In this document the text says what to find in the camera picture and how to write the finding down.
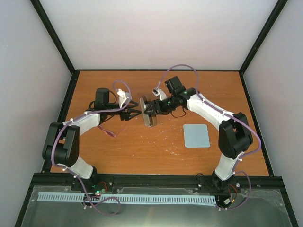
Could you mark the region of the light blue cleaning cloth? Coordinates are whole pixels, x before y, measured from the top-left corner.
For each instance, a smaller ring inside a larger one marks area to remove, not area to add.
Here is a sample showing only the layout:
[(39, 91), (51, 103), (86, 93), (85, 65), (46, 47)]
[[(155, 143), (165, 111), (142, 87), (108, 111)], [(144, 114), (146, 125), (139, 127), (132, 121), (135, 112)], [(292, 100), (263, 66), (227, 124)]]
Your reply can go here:
[(186, 148), (209, 148), (208, 128), (205, 124), (184, 124), (184, 143)]

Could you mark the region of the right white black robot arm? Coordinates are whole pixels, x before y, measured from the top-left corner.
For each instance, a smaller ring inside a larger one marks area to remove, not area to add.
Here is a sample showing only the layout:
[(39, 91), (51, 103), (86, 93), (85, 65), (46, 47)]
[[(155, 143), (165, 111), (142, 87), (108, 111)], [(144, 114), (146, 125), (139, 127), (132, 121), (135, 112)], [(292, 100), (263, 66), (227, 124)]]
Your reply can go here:
[(159, 88), (152, 92), (154, 100), (146, 96), (139, 99), (144, 123), (147, 127), (156, 125), (157, 115), (168, 115), (178, 107), (192, 111), (203, 117), (218, 130), (218, 147), (221, 157), (212, 173), (212, 186), (217, 191), (224, 190), (235, 175), (236, 165), (253, 143), (247, 117), (242, 112), (234, 114), (206, 99), (195, 88), (185, 88), (177, 76), (165, 82), (170, 96)]

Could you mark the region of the plaid brown glasses case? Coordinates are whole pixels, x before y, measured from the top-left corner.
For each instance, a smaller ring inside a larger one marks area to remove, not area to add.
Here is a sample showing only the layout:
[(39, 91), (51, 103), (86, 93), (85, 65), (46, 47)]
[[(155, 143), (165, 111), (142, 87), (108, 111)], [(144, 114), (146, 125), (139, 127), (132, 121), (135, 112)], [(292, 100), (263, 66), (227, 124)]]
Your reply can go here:
[(154, 127), (157, 125), (157, 118), (155, 115), (147, 115), (144, 113), (144, 111), (147, 109), (147, 106), (150, 104), (151, 99), (147, 96), (141, 96), (139, 99), (139, 104), (144, 120), (144, 124), (147, 127)]

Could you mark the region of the pink transparent sunglasses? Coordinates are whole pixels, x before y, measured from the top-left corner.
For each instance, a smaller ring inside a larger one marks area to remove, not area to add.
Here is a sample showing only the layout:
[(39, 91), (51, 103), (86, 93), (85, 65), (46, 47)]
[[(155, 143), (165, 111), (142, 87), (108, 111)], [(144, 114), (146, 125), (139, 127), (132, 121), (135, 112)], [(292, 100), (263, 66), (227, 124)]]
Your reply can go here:
[(102, 125), (99, 125), (98, 128), (100, 130), (102, 130), (106, 135), (112, 137), (112, 138), (116, 138), (122, 131), (126, 130), (127, 127), (122, 127), (119, 131), (117, 132), (113, 132), (111, 130), (107, 130), (105, 129)]

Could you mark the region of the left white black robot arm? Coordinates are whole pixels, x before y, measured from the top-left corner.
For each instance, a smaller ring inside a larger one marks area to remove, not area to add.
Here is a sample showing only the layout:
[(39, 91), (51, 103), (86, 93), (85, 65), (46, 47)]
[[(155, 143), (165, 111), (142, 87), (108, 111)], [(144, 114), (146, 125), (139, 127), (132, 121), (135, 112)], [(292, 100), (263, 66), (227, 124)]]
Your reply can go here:
[(118, 89), (113, 93), (115, 101), (111, 102), (112, 93), (107, 88), (99, 88), (82, 115), (51, 123), (42, 152), (44, 160), (81, 178), (82, 185), (90, 191), (98, 186), (98, 178), (94, 176), (97, 170), (80, 157), (80, 136), (95, 127), (102, 129), (102, 123), (115, 115), (121, 121), (129, 121), (141, 114), (136, 109), (139, 104), (132, 100), (130, 93)]

